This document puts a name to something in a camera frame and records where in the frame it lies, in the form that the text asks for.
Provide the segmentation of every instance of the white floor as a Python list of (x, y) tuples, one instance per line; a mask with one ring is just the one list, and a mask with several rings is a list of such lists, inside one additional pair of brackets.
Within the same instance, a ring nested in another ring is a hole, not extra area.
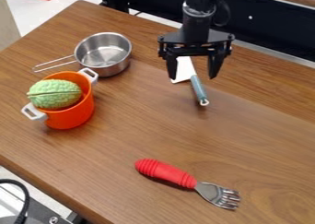
[[(54, 15), (70, 6), (77, 0), (6, 0), (11, 9), (13, 17), (17, 23), (18, 30), (21, 36), (24, 36), (36, 29), (52, 18)], [(85, 0), (94, 4), (99, 4), (101, 0)], [(141, 14), (139, 17), (149, 18), (162, 22), (173, 27), (179, 27), (181, 24), (168, 21), (163, 18), (156, 18), (148, 14)]]

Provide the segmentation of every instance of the black cable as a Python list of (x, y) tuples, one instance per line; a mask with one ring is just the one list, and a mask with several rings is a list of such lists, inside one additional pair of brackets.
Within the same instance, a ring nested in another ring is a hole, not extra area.
[(137, 12), (136, 14), (134, 14), (134, 16), (138, 16), (139, 14), (142, 14), (142, 12)]
[(15, 180), (0, 179), (0, 183), (14, 184), (14, 185), (18, 186), (23, 191), (23, 193), (25, 195), (24, 205), (23, 205), (21, 211), (19, 212), (16, 221), (14, 222), (14, 224), (23, 224), (25, 219), (26, 219), (26, 214), (29, 210), (30, 197), (29, 197), (28, 189), (25, 187), (24, 184), (22, 184), (18, 181), (15, 181)]

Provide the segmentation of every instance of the silver pot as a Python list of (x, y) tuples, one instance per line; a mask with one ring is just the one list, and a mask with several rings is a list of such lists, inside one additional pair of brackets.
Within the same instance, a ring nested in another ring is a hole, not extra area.
[[(33, 71), (38, 73), (55, 67), (80, 63), (97, 72), (100, 77), (111, 77), (121, 73), (128, 65), (132, 44), (123, 35), (113, 32), (102, 32), (85, 38), (75, 48), (75, 53), (50, 62), (36, 65)], [(39, 69), (41, 66), (74, 57), (75, 61), (52, 65)]]

